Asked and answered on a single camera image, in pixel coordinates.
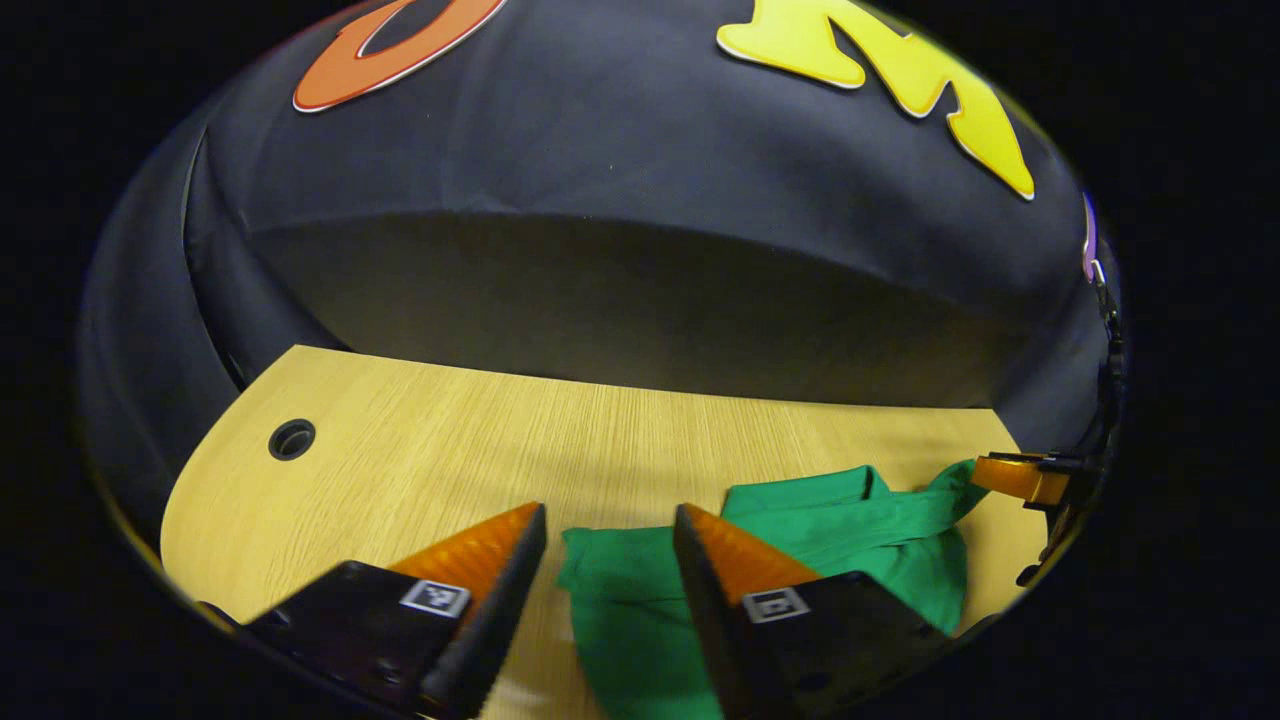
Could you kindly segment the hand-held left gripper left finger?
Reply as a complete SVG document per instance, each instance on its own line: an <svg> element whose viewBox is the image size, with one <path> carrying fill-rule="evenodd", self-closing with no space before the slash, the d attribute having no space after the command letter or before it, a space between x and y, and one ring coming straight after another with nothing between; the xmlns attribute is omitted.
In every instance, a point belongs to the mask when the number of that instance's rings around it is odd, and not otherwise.
<svg viewBox="0 0 1280 720"><path fill-rule="evenodd" d="M388 568L338 562L246 629L305 671L390 712L475 719L545 547L547 509L527 502Z"/></svg>

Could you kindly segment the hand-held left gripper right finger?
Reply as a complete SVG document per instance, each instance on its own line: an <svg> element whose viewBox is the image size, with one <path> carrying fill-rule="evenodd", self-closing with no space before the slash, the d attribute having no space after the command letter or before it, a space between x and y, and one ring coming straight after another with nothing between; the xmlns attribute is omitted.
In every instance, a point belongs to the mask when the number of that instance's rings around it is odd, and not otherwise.
<svg viewBox="0 0 1280 720"><path fill-rule="evenodd" d="M696 505L675 510L673 547L727 719L855 719L950 646L869 574L823 577Z"/></svg>

